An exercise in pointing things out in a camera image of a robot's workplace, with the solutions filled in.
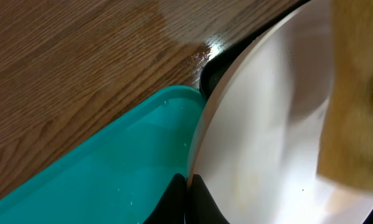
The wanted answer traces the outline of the teal plastic tray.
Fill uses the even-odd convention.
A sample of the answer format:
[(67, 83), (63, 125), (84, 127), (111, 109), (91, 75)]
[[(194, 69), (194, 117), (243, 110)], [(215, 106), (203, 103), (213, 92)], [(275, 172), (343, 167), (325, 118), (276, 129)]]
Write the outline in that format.
[(175, 174), (187, 174), (205, 106), (169, 86), (0, 200), (0, 223), (142, 223)]

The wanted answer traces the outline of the black rectangular tray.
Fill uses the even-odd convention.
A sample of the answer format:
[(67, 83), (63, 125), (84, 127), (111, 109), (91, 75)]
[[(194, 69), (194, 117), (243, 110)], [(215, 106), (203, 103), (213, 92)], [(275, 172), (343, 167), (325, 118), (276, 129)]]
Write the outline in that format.
[(241, 40), (215, 56), (213, 59), (210, 59), (201, 71), (199, 82), (199, 91), (201, 95), (208, 100), (227, 69), (255, 39), (307, 2), (309, 2), (309, 0), (297, 1), (297, 3), (289, 7), (285, 12), (275, 16), (257, 30), (249, 33), (249, 35), (246, 35)]

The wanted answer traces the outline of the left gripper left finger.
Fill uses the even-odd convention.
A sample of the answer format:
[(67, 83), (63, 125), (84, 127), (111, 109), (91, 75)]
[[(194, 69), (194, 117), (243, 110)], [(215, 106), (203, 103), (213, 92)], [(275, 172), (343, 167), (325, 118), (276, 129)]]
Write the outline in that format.
[(175, 174), (144, 224), (184, 224), (186, 180)]

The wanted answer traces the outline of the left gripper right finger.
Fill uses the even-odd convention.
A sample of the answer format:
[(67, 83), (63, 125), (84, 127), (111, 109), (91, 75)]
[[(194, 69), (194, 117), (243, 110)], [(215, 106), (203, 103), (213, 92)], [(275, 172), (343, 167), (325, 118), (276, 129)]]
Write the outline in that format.
[(219, 210), (202, 177), (194, 174), (187, 190), (188, 224), (229, 224)]

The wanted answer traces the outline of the white plate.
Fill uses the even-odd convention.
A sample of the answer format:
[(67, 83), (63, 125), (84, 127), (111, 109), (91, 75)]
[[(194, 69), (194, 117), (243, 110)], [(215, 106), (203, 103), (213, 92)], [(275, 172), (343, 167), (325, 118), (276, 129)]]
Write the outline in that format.
[(329, 2), (250, 41), (210, 95), (188, 158), (230, 223), (362, 223), (373, 194), (316, 173), (333, 82)]

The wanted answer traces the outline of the green yellow sponge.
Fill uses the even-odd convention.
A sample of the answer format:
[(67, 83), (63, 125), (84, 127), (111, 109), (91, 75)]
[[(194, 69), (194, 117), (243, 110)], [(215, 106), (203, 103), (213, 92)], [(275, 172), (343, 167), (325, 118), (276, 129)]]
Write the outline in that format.
[(331, 3), (334, 81), (317, 173), (373, 192), (373, 0)]

